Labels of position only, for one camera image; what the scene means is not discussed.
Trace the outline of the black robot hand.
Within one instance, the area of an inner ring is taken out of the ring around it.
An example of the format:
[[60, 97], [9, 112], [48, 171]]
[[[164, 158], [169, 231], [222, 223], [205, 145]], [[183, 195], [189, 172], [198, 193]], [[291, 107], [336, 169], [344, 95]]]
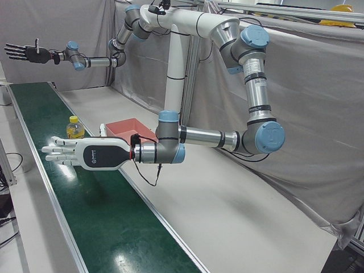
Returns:
[[21, 46], [6, 43], [5, 51], [13, 60], [45, 64], [53, 59], [53, 54], [49, 50], [39, 46], [39, 38], [35, 39], [35, 45]]

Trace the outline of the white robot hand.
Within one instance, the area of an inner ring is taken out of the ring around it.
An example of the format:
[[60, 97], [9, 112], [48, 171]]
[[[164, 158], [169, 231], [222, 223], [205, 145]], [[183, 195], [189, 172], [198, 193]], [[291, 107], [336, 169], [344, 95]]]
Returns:
[[80, 166], [88, 171], [115, 171], [131, 160], [131, 148], [119, 137], [93, 136], [80, 139], [51, 138], [52, 145], [42, 147], [45, 160], [65, 166]]

